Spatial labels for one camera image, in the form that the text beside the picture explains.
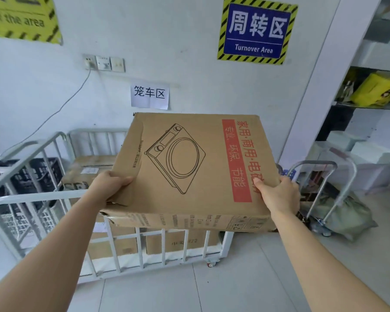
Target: person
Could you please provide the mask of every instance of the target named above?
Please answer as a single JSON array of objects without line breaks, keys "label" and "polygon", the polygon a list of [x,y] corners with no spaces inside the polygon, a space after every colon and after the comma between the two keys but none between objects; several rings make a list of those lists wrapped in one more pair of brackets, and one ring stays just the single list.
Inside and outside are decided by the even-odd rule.
[{"label": "person", "polygon": [[[97,214],[109,197],[131,181],[113,177],[109,171],[99,174],[46,238],[0,281],[0,312],[66,311]],[[390,311],[295,216],[300,198],[296,183],[284,176],[275,188],[258,178],[254,183],[271,212],[312,312]]]}]

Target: power cord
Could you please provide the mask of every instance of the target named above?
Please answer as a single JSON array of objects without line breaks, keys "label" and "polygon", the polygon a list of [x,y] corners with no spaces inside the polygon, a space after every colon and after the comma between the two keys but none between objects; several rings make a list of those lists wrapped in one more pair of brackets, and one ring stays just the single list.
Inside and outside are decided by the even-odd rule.
[{"label": "power cord", "polygon": [[90,71],[88,72],[88,75],[87,75],[87,78],[85,79],[85,81],[82,83],[82,85],[81,85],[81,87],[65,102],[65,103],[63,103],[62,104],[62,106],[61,106],[61,108],[58,110],[58,111],[56,111],[55,113],[53,113],[52,115],[50,115],[48,118],[47,118],[47,120],[45,120],[34,132],[32,132],[29,136],[27,136],[25,139],[23,139],[22,141],[20,141],[20,142],[18,142],[18,143],[16,143],[16,144],[14,144],[13,146],[11,146],[11,147],[9,147],[9,148],[7,148],[6,150],[4,150],[1,154],[0,154],[0,157],[5,153],[5,152],[7,152],[7,151],[9,151],[11,148],[14,148],[14,147],[16,147],[16,146],[18,146],[19,144],[21,144],[21,143],[23,143],[24,141],[26,141],[27,139],[29,139],[31,136],[33,136],[36,132],[38,132],[39,131],[39,129],[40,128],[42,128],[42,126],[44,125],[44,124],[46,124],[46,122],[48,121],[48,120],[50,120],[53,116],[55,116],[57,113],[59,113],[62,109],[63,109],[63,107],[66,105],[66,104],[68,104],[68,102],[71,100],[71,99],[73,99],[73,97],[76,95],[76,94],[78,94],[78,92],[83,88],[83,86],[84,86],[84,84],[87,82],[87,80],[88,80],[88,78],[89,78],[89,76],[90,76],[90,74],[91,74],[91,69],[90,69]]}]

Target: white paper sign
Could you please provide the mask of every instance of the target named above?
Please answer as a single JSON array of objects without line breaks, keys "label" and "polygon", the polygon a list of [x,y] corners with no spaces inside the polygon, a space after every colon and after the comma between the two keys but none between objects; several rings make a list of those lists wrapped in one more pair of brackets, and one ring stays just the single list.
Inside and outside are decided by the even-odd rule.
[{"label": "white paper sign", "polygon": [[98,169],[98,167],[84,167],[81,174],[97,174]]},{"label": "white paper sign", "polygon": [[92,232],[100,232],[100,233],[107,232],[105,222],[95,222],[94,230]]},{"label": "white paper sign", "polygon": [[130,85],[131,105],[140,108],[167,109],[169,86],[146,81],[135,81]]}]

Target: induction cooker illustration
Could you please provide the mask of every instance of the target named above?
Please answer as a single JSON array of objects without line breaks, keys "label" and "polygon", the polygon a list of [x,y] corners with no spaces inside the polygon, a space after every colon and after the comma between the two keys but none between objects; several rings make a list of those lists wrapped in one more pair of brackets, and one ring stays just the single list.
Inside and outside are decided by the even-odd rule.
[{"label": "induction cooker illustration", "polygon": [[181,194],[192,183],[205,152],[181,125],[172,125],[146,152],[163,177]]}]

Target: yellow and black striped border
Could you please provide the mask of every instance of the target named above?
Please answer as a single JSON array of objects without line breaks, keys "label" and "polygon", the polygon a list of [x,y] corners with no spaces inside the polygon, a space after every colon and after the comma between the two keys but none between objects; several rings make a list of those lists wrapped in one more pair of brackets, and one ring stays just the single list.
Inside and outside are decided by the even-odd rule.
[{"label": "yellow and black striped border", "polygon": [[[286,36],[283,42],[283,48],[281,50],[281,55],[279,58],[261,58],[261,57],[254,57],[254,56],[252,57],[252,56],[224,54],[225,32],[227,31],[228,9],[230,3],[250,5],[252,7],[260,7],[262,9],[278,10],[278,11],[291,13],[289,25],[287,26]],[[221,19],[221,30],[219,31],[217,58],[219,60],[283,64],[283,61],[286,58],[287,47],[289,44],[289,39],[292,33],[298,8],[299,6],[297,4],[287,4],[287,3],[266,1],[266,0],[224,0],[223,17]]]},{"label": "yellow and black striped border", "polygon": [[0,37],[5,38],[13,38],[13,39],[25,39],[25,40],[31,40],[31,41],[43,41],[43,42],[49,42],[53,44],[60,44],[62,45],[62,34],[59,30],[58,25],[58,19],[55,12],[55,5],[52,0],[43,0],[44,2],[41,2],[41,5],[46,9],[48,14],[47,23],[52,24],[52,30],[48,32],[47,34],[41,35],[38,33],[26,33],[23,32],[15,32],[9,29],[6,30],[0,30]]}]

